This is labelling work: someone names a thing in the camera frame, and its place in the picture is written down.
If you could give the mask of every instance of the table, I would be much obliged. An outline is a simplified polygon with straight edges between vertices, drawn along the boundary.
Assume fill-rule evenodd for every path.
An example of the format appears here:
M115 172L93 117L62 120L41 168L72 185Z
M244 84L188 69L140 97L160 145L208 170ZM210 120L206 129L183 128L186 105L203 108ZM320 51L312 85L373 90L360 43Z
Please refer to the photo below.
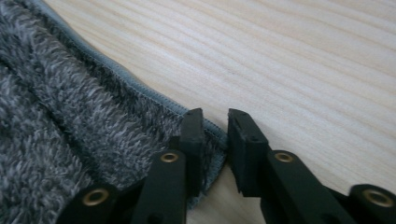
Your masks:
M83 38L227 129L247 111L326 186L396 193L396 2L47 0ZM265 223L227 165L188 223Z

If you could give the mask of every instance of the metal grommet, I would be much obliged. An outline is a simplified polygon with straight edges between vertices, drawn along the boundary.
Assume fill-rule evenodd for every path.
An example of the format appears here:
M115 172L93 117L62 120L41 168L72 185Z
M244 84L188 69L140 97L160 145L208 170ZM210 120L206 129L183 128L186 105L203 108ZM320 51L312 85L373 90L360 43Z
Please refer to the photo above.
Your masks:
M375 189L366 189L363 191L363 196L370 203L374 203L381 207L392 207L393 200L386 194Z
M104 202L108 198L108 191L106 189L93 189L87 193L82 202L87 206L95 206Z
M164 162L174 162L178 160L178 155L175 153L165 153L161 156L161 160Z
M292 162L293 161L293 157L291 155L289 155L288 153L284 153L284 152L276 153L275 158L277 160L283 161L283 162Z

